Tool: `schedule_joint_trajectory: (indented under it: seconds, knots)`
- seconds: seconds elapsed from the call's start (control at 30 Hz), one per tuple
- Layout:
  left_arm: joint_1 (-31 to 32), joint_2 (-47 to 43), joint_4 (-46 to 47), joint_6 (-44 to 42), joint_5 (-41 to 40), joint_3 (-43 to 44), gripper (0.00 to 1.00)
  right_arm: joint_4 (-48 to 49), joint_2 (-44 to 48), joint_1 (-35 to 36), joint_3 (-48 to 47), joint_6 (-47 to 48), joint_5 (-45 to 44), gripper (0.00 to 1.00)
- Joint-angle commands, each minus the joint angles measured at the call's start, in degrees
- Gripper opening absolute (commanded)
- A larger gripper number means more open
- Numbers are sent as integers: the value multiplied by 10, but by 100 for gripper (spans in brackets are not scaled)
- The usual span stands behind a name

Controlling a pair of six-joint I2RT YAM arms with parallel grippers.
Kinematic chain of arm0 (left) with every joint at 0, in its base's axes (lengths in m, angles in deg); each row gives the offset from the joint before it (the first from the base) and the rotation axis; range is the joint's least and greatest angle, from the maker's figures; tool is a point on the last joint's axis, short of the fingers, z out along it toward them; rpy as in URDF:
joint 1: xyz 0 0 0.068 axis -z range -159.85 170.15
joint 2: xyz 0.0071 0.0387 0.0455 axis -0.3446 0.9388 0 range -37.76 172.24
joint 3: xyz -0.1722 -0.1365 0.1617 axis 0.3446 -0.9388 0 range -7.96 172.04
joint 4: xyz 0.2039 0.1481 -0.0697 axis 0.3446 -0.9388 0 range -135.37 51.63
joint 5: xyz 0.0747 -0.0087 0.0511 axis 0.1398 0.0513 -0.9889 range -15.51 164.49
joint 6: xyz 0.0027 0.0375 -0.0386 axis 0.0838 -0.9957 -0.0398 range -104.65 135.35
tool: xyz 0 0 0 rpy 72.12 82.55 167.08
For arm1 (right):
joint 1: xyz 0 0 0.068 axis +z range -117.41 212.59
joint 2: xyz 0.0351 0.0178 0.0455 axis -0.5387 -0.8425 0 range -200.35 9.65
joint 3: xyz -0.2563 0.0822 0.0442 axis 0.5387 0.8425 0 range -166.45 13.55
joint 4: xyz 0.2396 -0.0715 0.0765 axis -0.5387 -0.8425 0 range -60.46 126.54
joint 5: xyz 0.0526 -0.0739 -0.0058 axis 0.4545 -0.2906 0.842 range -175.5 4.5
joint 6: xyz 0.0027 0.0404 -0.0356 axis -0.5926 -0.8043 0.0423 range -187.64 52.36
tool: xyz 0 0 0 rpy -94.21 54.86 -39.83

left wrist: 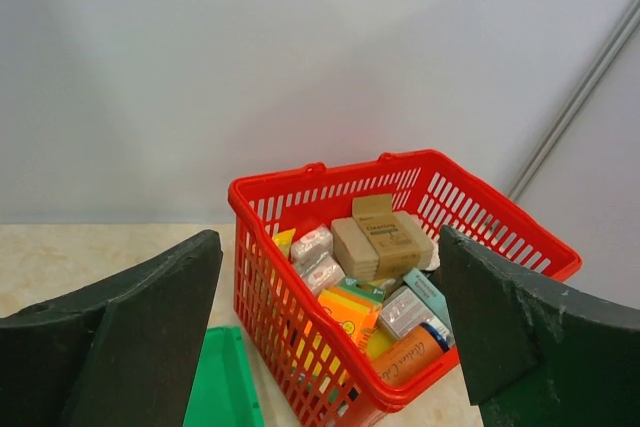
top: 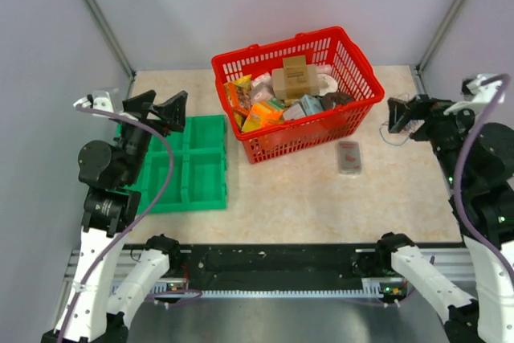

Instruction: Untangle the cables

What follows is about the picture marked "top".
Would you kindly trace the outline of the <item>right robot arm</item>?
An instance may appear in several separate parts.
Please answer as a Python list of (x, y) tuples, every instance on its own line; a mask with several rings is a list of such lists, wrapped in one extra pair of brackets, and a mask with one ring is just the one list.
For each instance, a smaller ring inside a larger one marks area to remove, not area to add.
[(388, 130), (400, 133), (412, 120), (422, 125), (413, 141), (431, 144), (452, 189), (449, 200), (474, 268), (476, 296), (456, 287), (406, 235), (384, 234), (374, 262), (387, 276), (405, 278), (437, 312), (450, 342), (513, 340), (513, 131), (487, 123), (470, 139), (475, 112), (449, 109), (450, 100), (390, 98)]

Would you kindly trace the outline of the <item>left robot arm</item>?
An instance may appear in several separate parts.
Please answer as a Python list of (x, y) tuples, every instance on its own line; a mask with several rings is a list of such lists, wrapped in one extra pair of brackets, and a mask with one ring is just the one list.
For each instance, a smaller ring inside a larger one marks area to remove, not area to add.
[(133, 318), (163, 276), (182, 266), (180, 244), (164, 235), (150, 238), (141, 257), (120, 286), (112, 289), (116, 264), (129, 232), (142, 220), (137, 213), (141, 193), (137, 182), (150, 141), (158, 139), (169, 156), (163, 182), (174, 168), (173, 150), (166, 141), (186, 126), (188, 94), (180, 91), (161, 104), (150, 90), (122, 100), (116, 90), (96, 91), (77, 100), (79, 112), (120, 124), (112, 143), (90, 141), (78, 155), (78, 179), (88, 187), (81, 221), (80, 253), (69, 297), (55, 326), (43, 342), (125, 342)]

